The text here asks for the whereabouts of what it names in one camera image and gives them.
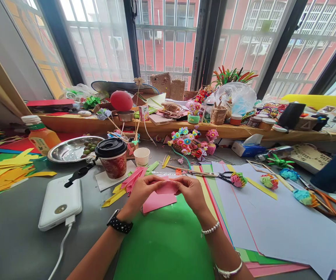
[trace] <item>woman's left hand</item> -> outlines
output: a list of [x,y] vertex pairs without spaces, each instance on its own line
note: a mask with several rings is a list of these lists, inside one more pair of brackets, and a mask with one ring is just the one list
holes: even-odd
[[128,201],[117,215],[117,218],[128,223],[132,222],[150,194],[159,189],[164,182],[165,180],[163,178],[156,175],[138,178]]

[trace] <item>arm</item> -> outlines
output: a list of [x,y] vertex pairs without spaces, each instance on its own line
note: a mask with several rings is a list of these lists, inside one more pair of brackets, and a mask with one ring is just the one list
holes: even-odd
[[[182,176],[172,179],[178,185],[179,192],[183,194],[187,204],[191,207],[197,216],[202,229],[208,230],[215,226],[217,221],[208,209],[205,203],[203,190],[199,180]],[[236,270],[240,265],[240,257],[227,239],[221,227],[214,232],[206,234],[205,239],[212,252],[212,256],[217,267],[225,271]],[[234,280],[251,280],[254,279],[248,268],[243,265],[240,271],[231,276]]]
[[[117,218],[127,223],[132,222],[142,204],[163,182],[162,178],[155,175],[139,178],[134,185],[130,198],[118,213]],[[67,280],[102,280],[113,257],[120,248],[124,236],[125,234],[116,231],[113,227],[108,227],[68,276]]]

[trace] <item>white paper cup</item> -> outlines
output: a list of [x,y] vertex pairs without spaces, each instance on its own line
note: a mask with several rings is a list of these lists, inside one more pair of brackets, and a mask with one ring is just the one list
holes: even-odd
[[137,166],[146,167],[150,156],[150,150],[147,148],[138,148],[134,151]]

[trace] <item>black smartwatch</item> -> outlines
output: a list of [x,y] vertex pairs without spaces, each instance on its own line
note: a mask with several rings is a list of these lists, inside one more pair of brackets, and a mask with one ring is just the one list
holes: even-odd
[[120,212],[120,209],[117,209],[112,214],[112,216],[110,217],[110,219],[107,222],[107,225],[113,227],[115,230],[117,230],[121,233],[128,234],[133,227],[133,223],[131,222],[130,224],[128,224],[128,223],[122,222],[118,218],[116,218],[116,216],[119,212]]

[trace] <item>woman's right hand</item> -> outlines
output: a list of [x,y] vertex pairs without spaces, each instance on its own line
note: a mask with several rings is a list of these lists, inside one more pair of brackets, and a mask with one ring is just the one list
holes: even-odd
[[204,199],[202,186],[198,179],[181,176],[171,179],[171,181],[174,181],[177,184],[179,192],[183,194],[187,204],[196,216],[209,211]]

